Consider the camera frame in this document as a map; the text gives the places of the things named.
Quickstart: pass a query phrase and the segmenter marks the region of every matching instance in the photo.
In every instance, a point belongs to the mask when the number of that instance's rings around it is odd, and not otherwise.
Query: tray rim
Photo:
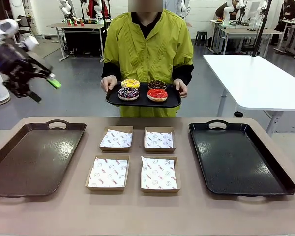
[[[168,87],[171,87],[171,88],[174,88],[173,84],[170,84],[170,83],[166,83],[167,84],[167,88]],[[141,85],[148,85],[148,82],[140,82],[140,86]],[[129,102],[129,105],[125,105],[125,104],[120,104],[120,103],[115,103],[115,102],[111,102],[109,101],[109,98],[112,94],[112,90],[108,91],[106,93],[106,97],[105,97],[105,101],[114,105],[114,106],[126,106],[126,107],[152,107],[152,108],[175,108],[175,107],[179,107],[181,104],[182,104],[182,100],[181,100],[181,97],[180,97],[180,94],[179,92],[176,92],[176,95],[177,95],[177,100],[178,100],[178,105],[176,106],[161,106],[162,103],[155,103],[155,106],[142,106],[142,105],[131,105],[131,102]]]
[[[250,194],[250,193],[225,193],[225,192],[218,192],[218,191],[215,191],[211,188],[211,186],[209,186],[208,182],[207,182],[207,178],[205,176],[205,170],[203,168],[203,165],[202,165],[202,161],[200,159],[200,154],[198,152],[198,150],[196,149],[196,145],[194,143],[194,136],[193,136],[193,131],[195,131],[195,129],[192,130],[192,127],[194,124],[211,124],[211,123],[224,123],[224,124],[231,124],[231,125],[245,125],[245,126],[249,126],[250,129],[255,133],[255,135],[259,138],[259,136],[256,134],[256,132],[254,131],[254,129],[251,127],[251,125],[249,124],[245,124],[245,123],[228,123],[224,120],[219,120],[219,119],[216,119],[216,120],[211,120],[209,122],[206,122],[206,123],[190,123],[188,126],[189,126],[189,131],[190,131],[190,135],[191,135],[191,139],[192,139],[192,144],[194,146],[194,150],[196,152],[196,155],[197,155],[197,159],[199,161],[199,164],[200,164],[200,168],[201,168],[201,171],[202,171],[202,175],[203,175],[203,179],[206,183],[206,187],[207,189],[214,193],[214,194],[218,194],[218,195],[233,195],[233,196],[246,196],[246,197],[256,197],[256,196],[263,196],[263,197],[271,197],[271,196],[290,196],[290,195],[294,195],[295,194],[295,183],[292,181],[292,179],[290,178],[290,176],[286,173],[286,171],[284,170],[284,168],[280,165],[280,163],[276,160],[275,156],[272,154],[272,152],[267,148],[267,146],[265,145],[265,148],[271,153],[271,155],[273,156],[274,160],[276,161],[276,163],[278,164],[278,166],[282,169],[282,171],[286,174],[286,176],[289,178],[289,181],[293,184],[293,189],[294,191],[292,193],[272,193],[272,194]]]
[[[67,127],[66,128],[58,128],[58,127],[56,127],[56,128],[49,128],[48,126],[50,125],[50,124],[52,124],[52,123],[64,123],[64,124],[66,124],[67,125]],[[31,126],[32,125],[37,125],[38,126],[38,128],[37,129],[31,129]],[[81,129],[69,129],[68,128],[68,126],[69,125],[73,125],[73,126],[81,126]],[[31,131],[34,131],[34,130],[41,130],[41,131],[47,131],[47,130],[53,130],[53,131],[62,131],[62,130],[67,130],[67,131],[80,131],[81,132],[81,134],[80,134],[80,136],[79,136],[79,138],[78,138],[78,140],[77,140],[77,143],[76,143],[76,145],[75,145],[75,147],[74,147],[74,150],[72,151],[72,153],[71,153],[71,156],[70,156],[70,160],[68,161],[68,163],[67,163],[67,165],[66,165],[66,167],[65,167],[65,169],[64,169],[64,172],[63,172],[63,175],[62,175],[62,177],[61,177],[61,179],[60,179],[60,181],[59,181],[59,183],[58,183],[58,185],[57,185],[57,187],[54,189],[54,190],[52,190],[52,191],[50,191],[50,192],[48,192],[48,193],[46,193],[46,194],[0,194],[0,197],[6,197],[6,198],[22,198],[22,197],[44,197],[44,196],[49,196],[49,195],[51,195],[52,193],[54,193],[58,188],[59,188],[59,186],[60,186],[60,184],[61,184],[61,182],[62,182],[62,180],[63,180],[63,178],[64,178],[64,175],[65,175],[65,173],[66,173],[66,171],[67,171],[67,169],[68,169],[68,167],[69,167],[69,164],[70,164],[70,162],[71,162],[71,160],[72,160],[72,157],[73,157],[73,155],[74,155],[74,153],[75,153],[75,151],[76,151],[76,149],[77,149],[77,147],[78,147],[78,145],[79,145],[79,143],[80,143],[80,141],[81,141],[81,138],[83,137],[83,135],[84,135],[84,131],[85,131],[85,129],[86,129],[86,124],[85,123],[69,123],[69,122],[67,122],[67,121],[64,121],[64,120],[62,120],[62,119],[53,119],[53,120],[50,120],[50,121],[48,121],[48,122],[45,122],[45,123],[26,123],[26,124],[24,124],[24,125],[22,125],[22,127],[20,128],[20,129],[18,129],[18,131],[12,136],[12,137],[10,137],[5,143],[4,143],[4,145],[3,145],[3,147],[0,149],[0,152],[1,151],[3,151],[4,149],[5,149],[5,147],[8,145],[8,143],[14,138],[14,137],[16,137],[21,131],[23,131],[23,129],[27,129],[28,130],[28,132],[26,132],[25,133],[25,135],[26,134],[28,134],[29,132],[31,132]]]

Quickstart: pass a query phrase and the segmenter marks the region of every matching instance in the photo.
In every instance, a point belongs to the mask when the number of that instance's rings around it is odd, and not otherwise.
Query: white printed paper
[[[146,131],[146,148],[173,148],[173,133],[159,133]]]
[[[100,143],[100,146],[107,148],[128,148],[131,146],[131,142],[131,133],[109,129]]]
[[[95,159],[89,176],[88,187],[124,187],[127,170],[126,160]]]
[[[177,189],[174,160],[142,158],[141,183],[144,189]]]

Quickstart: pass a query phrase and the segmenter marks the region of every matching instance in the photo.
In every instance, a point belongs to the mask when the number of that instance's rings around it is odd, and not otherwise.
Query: red jacket
[[[97,6],[98,4],[96,2],[94,2],[94,0],[89,0],[89,4],[88,4],[88,16],[90,16],[91,18],[95,18],[96,16],[96,11],[94,10],[94,7]],[[108,9],[107,6],[105,4],[105,17],[108,17]]]

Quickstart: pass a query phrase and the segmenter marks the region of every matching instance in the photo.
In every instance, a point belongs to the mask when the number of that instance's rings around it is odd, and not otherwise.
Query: neck
[[[157,14],[158,12],[137,12],[138,18],[144,26],[152,23],[155,20]]]

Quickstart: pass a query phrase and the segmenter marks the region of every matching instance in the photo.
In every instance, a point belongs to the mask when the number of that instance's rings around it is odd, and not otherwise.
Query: black cuff
[[[122,79],[120,68],[117,65],[111,62],[104,63],[102,78],[110,75],[114,75],[117,81],[121,81]]]
[[[181,79],[186,85],[188,85],[192,79],[193,65],[182,65],[173,68],[172,79]]]

